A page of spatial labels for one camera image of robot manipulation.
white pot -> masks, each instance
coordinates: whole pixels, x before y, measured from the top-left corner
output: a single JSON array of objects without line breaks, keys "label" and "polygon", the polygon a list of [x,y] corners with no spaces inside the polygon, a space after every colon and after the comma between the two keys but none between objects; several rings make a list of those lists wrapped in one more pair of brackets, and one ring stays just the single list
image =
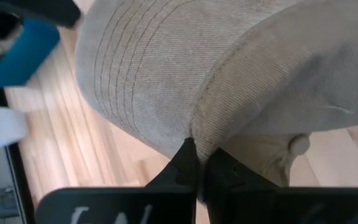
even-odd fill
[{"label": "white pot", "polygon": [[24,113],[0,107],[0,147],[20,141],[28,132]]}]

